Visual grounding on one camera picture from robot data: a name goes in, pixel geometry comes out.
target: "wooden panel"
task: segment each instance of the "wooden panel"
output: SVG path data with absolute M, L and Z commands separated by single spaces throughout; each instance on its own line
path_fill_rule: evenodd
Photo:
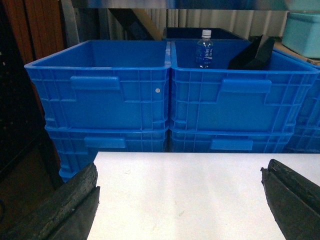
M 2 3 L 10 21 L 22 60 L 25 64 L 30 63 L 34 59 L 24 2 L 23 0 L 2 0 Z
M 25 0 L 35 51 L 40 59 L 64 49 L 59 1 Z

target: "bottle cap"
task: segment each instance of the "bottle cap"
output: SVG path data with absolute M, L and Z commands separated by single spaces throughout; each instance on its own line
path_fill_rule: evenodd
M 202 38 L 211 38 L 211 30 L 203 29 Z

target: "black pegboard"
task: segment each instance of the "black pegboard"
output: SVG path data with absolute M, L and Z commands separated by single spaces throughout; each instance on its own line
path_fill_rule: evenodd
M 43 129 L 44 120 L 0 2 L 0 174 Z

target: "crate rim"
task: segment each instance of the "crate rim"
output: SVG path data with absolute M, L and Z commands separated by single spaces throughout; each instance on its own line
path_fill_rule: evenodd
M 37 66 L 36 64 L 41 63 L 42 61 L 54 58 L 60 54 L 66 53 L 71 51 L 72 49 L 78 48 L 82 45 L 86 45 L 93 42 L 127 42 L 128 40 L 87 40 L 84 42 L 81 42 L 77 45 L 68 47 L 62 51 L 53 53 L 49 56 L 45 56 L 43 58 L 37 59 L 35 61 L 32 61 L 30 63 L 27 63 L 24 65 L 25 69 L 30 70 L 84 70 L 84 71 L 106 71 L 106 70 L 121 70 L 121 71 L 132 71 L 132 70 L 165 70 L 171 68 L 171 42 L 166 41 L 166 47 L 165 47 L 165 55 L 164 55 L 164 65 L 163 66 L 156 66 L 156 67 L 114 67 L 114 66 L 104 66 L 104 67 L 90 67 L 90 66 Z M 162 40 L 154 41 L 154 40 L 131 40 L 132 42 L 163 42 Z
M 93 133 L 93 134 L 162 134 L 169 129 L 167 126 L 164 129 L 156 130 L 140 130 L 140 129 L 104 129 L 104 128 L 72 128 L 72 127 L 51 127 L 44 126 L 47 131 L 68 132 L 68 133 Z
M 172 125 L 169 130 L 177 134 L 202 134 L 202 135 L 223 135 L 223 136 L 292 136 L 294 132 L 267 132 L 267 131 L 205 131 L 205 130 L 181 130 Z
M 292 59 L 291 57 L 288 57 L 284 54 L 279 53 L 278 51 L 275 51 L 275 48 L 273 48 L 272 53 L 276 55 L 280 55 L 282 57 L 285 57 L 286 60 L 289 62 L 295 62 L 299 65 L 303 65 L 302 67 L 309 69 L 305 71 L 281 71 L 281 70 L 230 70 L 230 69 L 212 69 L 212 68 L 184 68 L 178 66 L 178 59 L 177 59 L 177 53 L 176 53 L 176 43 L 175 42 L 183 42 L 183 40 L 179 41 L 172 41 L 171 42 L 171 68 L 174 70 L 179 71 L 186 71 L 186 72 L 203 72 L 203 73 L 236 73 L 236 74 L 309 74 L 309 75 L 318 75 L 320 73 L 320 70 L 308 66 L 306 64 L 302 64 L 300 61 L 296 61 L 295 59 Z

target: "bottle label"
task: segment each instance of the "bottle label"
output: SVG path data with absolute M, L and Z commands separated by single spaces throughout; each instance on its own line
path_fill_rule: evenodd
M 213 46 L 197 45 L 195 62 L 200 65 L 210 65 L 212 61 Z

